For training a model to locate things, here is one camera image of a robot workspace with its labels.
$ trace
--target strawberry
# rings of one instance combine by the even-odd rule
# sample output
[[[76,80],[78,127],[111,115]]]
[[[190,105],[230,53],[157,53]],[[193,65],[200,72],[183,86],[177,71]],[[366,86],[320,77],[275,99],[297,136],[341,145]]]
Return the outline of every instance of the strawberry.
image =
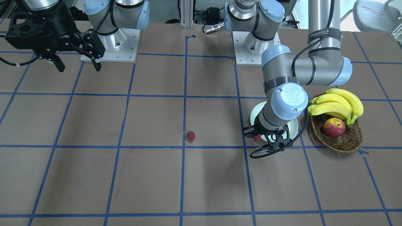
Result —
[[[195,133],[193,131],[190,131],[187,133],[187,138],[190,140],[194,140],[195,139]]]
[[[254,137],[254,141],[258,142],[261,139],[261,134]]]

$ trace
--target gray chair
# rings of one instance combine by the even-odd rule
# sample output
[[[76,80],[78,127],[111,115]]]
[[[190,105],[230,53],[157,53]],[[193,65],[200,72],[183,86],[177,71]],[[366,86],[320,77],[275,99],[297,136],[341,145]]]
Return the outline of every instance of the gray chair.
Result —
[[[353,12],[353,19],[360,31],[389,34],[389,31],[395,29],[402,21],[399,10],[388,5],[391,1],[380,3],[374,0],[357,0],[353,9],[349,10],[340,21]]]

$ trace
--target yellow banana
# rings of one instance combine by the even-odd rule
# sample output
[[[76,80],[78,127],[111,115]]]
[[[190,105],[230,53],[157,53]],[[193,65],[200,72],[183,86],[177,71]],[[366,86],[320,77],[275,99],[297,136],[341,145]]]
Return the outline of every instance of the yellow banana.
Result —
[[[327,102],[317,105],[311,110],[310,115],[321,115],[327,112],[335,112],[345,119],[351,118],[351,112],[343,104],[338,102]]]
[[[312,110],[315,106],[316,106],[316,105],[310,105],[310,106],[308,106],[307,111],[308,111],[308,112],[311,112],[311,110]]]
[[[325,93],[338,94],[340,96],[343,96],[349,102],[352,107],[353,113],[353,118],[350,120],[350,123],[354,123],[355,120],[363,114],[363,104],[361,103],[360,99],[353,93],[339,88],[328,89]]]
[[[315,104],[322,104],[322,103],[327,103],[327,102],[338,102],[343,104],[350,112],[352,112],[352,107],[349,104],[349,102],[342,96],[334,93],[327,93],[324,95],[319,96],[316,99]]]
[[[332,117],[335,117],[337,119],[340,119],[342,121],[346,121],[346,118],[338,114],[337,112],[327,112],[327,115],[331,115]]]
[[[311,103],[312,105],[316,104],[316,99],[317,99],[317,98],[318,98],[318,97],[314,97],[313,99],[311,99],[310,103]]]

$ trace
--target apple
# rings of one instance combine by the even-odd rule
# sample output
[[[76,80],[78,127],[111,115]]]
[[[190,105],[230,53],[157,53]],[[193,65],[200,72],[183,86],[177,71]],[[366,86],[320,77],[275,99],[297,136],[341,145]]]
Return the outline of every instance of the apple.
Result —
[[[342,120],[337,118],[330,118],[324,123],[322,130],[327,136],[336,138],[345,132],[346,126]]]

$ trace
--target fruit basket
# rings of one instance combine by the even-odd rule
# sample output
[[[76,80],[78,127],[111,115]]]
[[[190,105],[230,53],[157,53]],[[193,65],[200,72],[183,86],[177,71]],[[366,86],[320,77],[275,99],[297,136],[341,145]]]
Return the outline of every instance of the fruit basket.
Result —
[[[354,124],[350,125],[350,130],[346,131],[344,134],[337,138],[331,138],[325,135],[322,131],[322,127],[324,123],[333,118],[327,114],[321,114],[316,116],[311,116],[310,121],[313,127],[314,134],[317,138],[327,147],[337,152],[354,152],[356,151],[363,142],[363,134],[361,132],[361,128],[358,120],[354,122]]]

